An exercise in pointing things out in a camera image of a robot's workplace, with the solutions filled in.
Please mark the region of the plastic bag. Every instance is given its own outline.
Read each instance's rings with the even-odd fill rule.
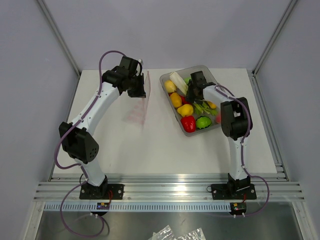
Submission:
[[[171,227],[168,225],[157,234],[153,235],[149,240],[176,240],[175,235],[171,230]]]
[[[206,240],[201,228],[198,228],[186,235],[178,237],[176,240]]]

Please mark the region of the purple cable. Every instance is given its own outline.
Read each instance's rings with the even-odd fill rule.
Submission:
[[[81,116],[81,119],[79,119],[68,131],[66,131],[66,133],[61,137],[61,139],[59,140],[58,144],[57,144],[56,147],[55,147],[55,150],[54,150],[54,162],[55,162],[55,165],[56,165],[58,168],[60,168],[60,169],[64,169],[64,170],[65,170],[65,169],[73,168],[73,167],[75,167],[75,166],[81,166],[80,163],[75,163],[75,164],[72,164],[72,165],[70,165],[70,166],[61,166],[61,165],[59,164],[59,162],[58,162],[58,153],[59,153],[59,150],[60,150],[60,146],[61,146],[62,142],[64,141],[64,139],[66,138],[66,136],[67,136],[73,129],[75,129],[76,126],[78,126],[78,125],[81,123],[81,121],[86,117],[86,115],[90,112],[90,110],[93,108],[93,106],[94,106],[95,103],[97,102],[97,100],[98,100],[98,98],[99,98],[98,95],[100,95],[100,93],[101,93],[101,91],[102,91],[102,69],[101,69],[101,68],[102,68],[102,67],[101,67],[102,60],[104,59],[104,57],[105,57],[107,54],[111,54],[111,53],[118,53],[118,54],[121,54],[121,55],[123,55],[123,56],[126,56],[126,55],[124,55],[122,52],[116,51],[116,50],[107,51],[107,52],[105,52],[105,53],[101,56],[100,61],[99,61],[99,89],[98,89],[97,96],[94,98],[94,100],[92,101],[92,103],[90,104],[90,106],[87,108],[87,110],[86,110],[86,111],[84,112],[84,114]],[[95,237],[99,236],[99,235],[102,233],[102,231],[104,230],[104,227],[105,227],[105,223],[107,223],[106,220],[105,220],[103,217],[98,216],[99,219],[100,219],[101,222],[102,222],[102,228],[101,228],[101,230],[100,230],[98,233],[96,233],[96,234],[94,234],[94,235],[83,235],[83,234],[79,234],[79,233],[73,231],[70,227],[68,227],[68,225],[67,225],[66,222],[65,222],[63,213],[62,213],[62,212],[63,212],[63,211],[62,211],[63,204],[64,204],[65,200],[67,199],[67,197],[69,196],[69,194],[70,194],[73,190],[75,190],[76,188],[78,188],[78,187],[80,187],[80,186],[82,186],[82,185],[84,185],[84,184],[86,184],[86,183],[88,182],[88,174],[87,174],[86,170],[83,168],[83,166],[81,166],[81,170],[83,171],[83,174],[84,174],[84,176],[85,176],[85,178],[86,178],[87,180],[84,181],[84,182],[82,182],[81,184],[78,184],[78,185],[75,186],[74,188],[72,188],[72,189],[64,196],[64,198],[63,198],[63,200],[62,200],[62,202],[61,202],[61,205],[60,205],[60,217],[61,217],[61,221],[62,221],[64,227],[65,227],[69,232],[77,235],[78,237],[82,237],[82,238],[95,238]]]
[[[243,138],[241,139],[241,143],[243,144],[243,143],[245,142],[245,138],[249,135],[249,133],[250,133],[250,128],[251,128],[251,119],[250,119],[249,111],[248,111],[247,107],[246,107],[241,101],[239,101],[238,99],[236,99],[236,98],[234,97],[235,95],[233,95],[232,92],[231,92],[228,88],[226,88],[225,86],[222,86],[222,85],[217,85],[217,87],[223,88],[223,89],[225,89],[228,93],[230,93],[230,94],[232,95],[232,97],[231,97],[231,96],[228,96],[228,95],[225,94],[224,92],[222,92],[222,91],[220,91],[219,89],[215,88],[216,91],[217,91],[218,93],[220,93],[221,95],[225,96],[226,98],[232,99],[232,100],[236,101],[238,104],[240,104],[241,107],[242,107],[242,108],[244,109],[244,111],[245,111],[245,115],[247,116],[247,119],[248,119],[248,127],[247,127],[247,130],[246,130],[245,135],[244,135]],[[248,170],[246,169],[246,167],[245,167],[245,159],[244,159],[244,146],[243,146],[242,144],[241,144],[241,164],[242,164],[242,166],[243,166],[244,172],[245,172],[250,178],[261,179],[261,180],[265,183],[266,190],[267,190],[267,196],[266,196],[266,200],[265,200],[264,205],[263,205],[258,211],[255,211],[255,212],[253,212],[253,213],[248,213],[248,214],[246,214],[246,216],[250,217],[250,216],[254,216],[254,215],[260,213],[260,212],[266,207],[266,205],[267,205],[268,202],[269,202],[269,198],[270,198],[270,188],[269,188],[269,184],[267,183],[267,181],[266,181],[263,177],[257,176],[257,175],[251,175],[251,174],[248,172]]]

